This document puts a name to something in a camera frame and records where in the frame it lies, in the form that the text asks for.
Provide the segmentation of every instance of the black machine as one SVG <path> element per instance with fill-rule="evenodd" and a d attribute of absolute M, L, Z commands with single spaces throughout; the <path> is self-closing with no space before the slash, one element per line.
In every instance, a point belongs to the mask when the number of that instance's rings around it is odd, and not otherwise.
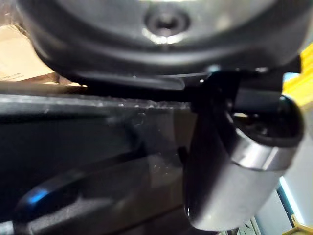
<path fill-rule="evenodd" d="M 264 204 L 303 137 L 311 0 L 17 0 L 38 56 L 87 87 L 0 85 L 12 234 L 216 234 Z"/>

